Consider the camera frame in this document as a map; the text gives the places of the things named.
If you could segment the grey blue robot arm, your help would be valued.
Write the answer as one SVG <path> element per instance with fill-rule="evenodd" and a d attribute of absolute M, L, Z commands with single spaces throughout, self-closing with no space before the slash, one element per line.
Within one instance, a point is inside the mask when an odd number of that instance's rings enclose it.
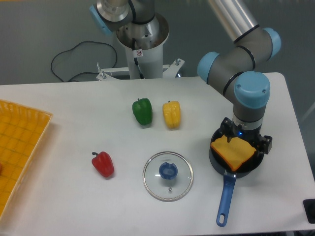
<path fill-rule="evenodd" d="M 271 59 L 281 39 L 271 28 L 261 28 L 241 0 L 212 0 L 210 6 L 229 34 L 235 48 L 227 55 L 207 53 L 197 74 L 233 104 L 233 119 L 225 119 L 220 133 L 240 137 L 267 154 L 272 138 L 260 129 L 270 96 L 270 83 L 255 67 Z M 99 0 L 90 13 L 104 34 L 115 33 L 126 49 L 131 79 L 160 78 L 162 45 L 168 23 L 155 11 L 152 0 Z"/>

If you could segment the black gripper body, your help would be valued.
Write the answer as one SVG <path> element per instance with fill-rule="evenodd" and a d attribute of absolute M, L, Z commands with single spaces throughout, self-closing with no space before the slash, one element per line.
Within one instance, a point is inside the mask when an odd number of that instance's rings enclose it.
<path fill-rule="evenodd" d="M 230 142 L 233 138 L 240 138 L 250 144 L 255 144 L 259 140 L 261 123 L 250 122 L 235 124 L 233 121 L 230 121 L 229 128 L 231 130 L 228 135 L 228 142 Z"/>

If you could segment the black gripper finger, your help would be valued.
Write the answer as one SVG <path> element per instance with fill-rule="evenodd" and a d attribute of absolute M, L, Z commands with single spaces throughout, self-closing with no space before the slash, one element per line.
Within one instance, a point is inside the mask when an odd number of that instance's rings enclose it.
<path fill-rule="evenodd" d="M 261 136 L 258 137 L 257 150 L 264 153 L 269 154 L 272 148 L 273 138 L 271 136 Z"/>
<path fill-rule="evenodd" d="M 225 117 L 220 124 L 219 133 L 227 137 L 228 141 L 231 141 L 233 138 L 233 123 L 232 121 Z"/>

